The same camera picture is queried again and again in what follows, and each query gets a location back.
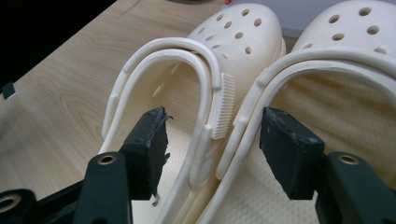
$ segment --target light wood surface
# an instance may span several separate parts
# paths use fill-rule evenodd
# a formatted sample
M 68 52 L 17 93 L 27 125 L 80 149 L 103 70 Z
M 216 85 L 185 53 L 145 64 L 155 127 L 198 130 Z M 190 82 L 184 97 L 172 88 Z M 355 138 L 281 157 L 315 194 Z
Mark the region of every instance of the light wood surface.
M 119 71 L 152 39 L 186 36 L 222 1 L 119 0 L 71 37 L 0 101 L 0 191 L 41 199 L 81 180 L 103 143 Z

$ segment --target dark background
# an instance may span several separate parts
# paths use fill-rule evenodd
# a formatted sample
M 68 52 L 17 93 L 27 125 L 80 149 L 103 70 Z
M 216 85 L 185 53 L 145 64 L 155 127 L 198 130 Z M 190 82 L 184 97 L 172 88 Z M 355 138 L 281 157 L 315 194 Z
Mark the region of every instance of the dark background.
M 0 87 L 16 82 L 115 1 L 0 0 Z

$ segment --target crocs shoe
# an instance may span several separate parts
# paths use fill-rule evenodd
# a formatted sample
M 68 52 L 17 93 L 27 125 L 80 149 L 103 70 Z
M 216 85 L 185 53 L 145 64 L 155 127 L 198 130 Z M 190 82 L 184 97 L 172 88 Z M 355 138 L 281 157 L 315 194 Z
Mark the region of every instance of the crocs shoe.
M 275 180 L 258 131 L 265 106 L 292 114 L 326 143 L 356 154 L 396 187 L 396 6 L 346 1 L 321 13 L 291 54 L 253 84 L 199 223 L 318 223 L 314 201 L 292 202 Z
M 258 75 L 285 54 L 276 15 L 244 4 L 218 12 L 187 38 L 153 40 L 124 65 L 111 92 L 100 153 L 119 150 L 140 115 L 164 106 L 168 152 L 162 200 L 133 201 L 134 222 L 192 223 L 219 181 L 230 121 Z

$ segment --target metal ring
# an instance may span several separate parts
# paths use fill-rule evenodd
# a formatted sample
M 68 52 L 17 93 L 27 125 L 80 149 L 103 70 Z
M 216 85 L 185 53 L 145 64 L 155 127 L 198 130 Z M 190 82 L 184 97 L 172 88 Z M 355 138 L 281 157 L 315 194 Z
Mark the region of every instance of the metal ring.
M 110 163 L 112 163 L 113 161 L 115 161 L 117 159 L 116 156 L 113 155 L 105 155 L 103 157 L 101 157 L 98 160 L 98 163 L 101 165 L 109 165 Z
M 355 157 L 348 156 L 348 155 L 341 155 L 338 157 L 338 160 L 340 160 L 343 163 L 346 163 L 348 165 L 358 165 L 359 161 Z
M 18 205 L 21 201 L 21 196 L 18 194 L 7 195 L 0 199 L 0 213 L 5 213 Z

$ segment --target wooden table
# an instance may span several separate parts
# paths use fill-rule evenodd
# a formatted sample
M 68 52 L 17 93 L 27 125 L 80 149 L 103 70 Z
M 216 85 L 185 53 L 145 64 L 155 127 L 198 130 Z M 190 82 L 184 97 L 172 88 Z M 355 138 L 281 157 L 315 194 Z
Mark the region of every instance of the wooden table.
M 81 180 L 103 143 L 106 102 L 119 71 L 152 39 L 186 36 L 220 0 L 119 0 L 16 84 L 0 101 L 0 192 L 37 199 Z

